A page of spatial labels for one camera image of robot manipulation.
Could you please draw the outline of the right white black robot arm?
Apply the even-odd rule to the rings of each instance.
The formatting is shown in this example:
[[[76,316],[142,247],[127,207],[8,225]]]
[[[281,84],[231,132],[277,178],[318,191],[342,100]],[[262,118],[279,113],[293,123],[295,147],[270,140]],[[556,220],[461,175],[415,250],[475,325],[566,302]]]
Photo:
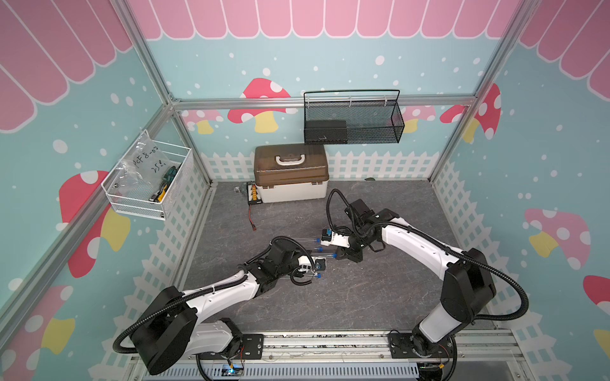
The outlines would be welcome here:
[[[454,336],[476,321],[510,322],[529,310],[526,291],[511,276],[490,266],[477,249],[459,249],[441,242],[409,224],[399,214],[383,209],[377,213],[362,200],[346,203],[348,226],[328,222],[322,242],[336,248],[337,260],[360,263],[373,243],[392,246],[428,268],[442,281],[438,305],[408,334],[406,347],[419,358],[433,357],[441,347],[452,345]],[[500,279],[519,296],[517,310],[507,314],[485,314],[484,308],[497,295]]]

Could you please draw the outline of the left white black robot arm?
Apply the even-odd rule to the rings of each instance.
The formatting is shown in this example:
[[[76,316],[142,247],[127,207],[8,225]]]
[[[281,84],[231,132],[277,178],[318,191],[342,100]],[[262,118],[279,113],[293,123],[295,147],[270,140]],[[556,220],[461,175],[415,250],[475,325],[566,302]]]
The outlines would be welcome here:
[[[306,274],[317,275],[311,251],[290,237],[275,237],[233,276],[193,290],[165,288],[135,323],[119,333],[112,349],[139,356],[152,376],[186,356],[214,352],[233,360],[241,352],[243,332],[228,318],[208,319],[271,291],[281,278],[288,277],[296,286],[309,285]]]

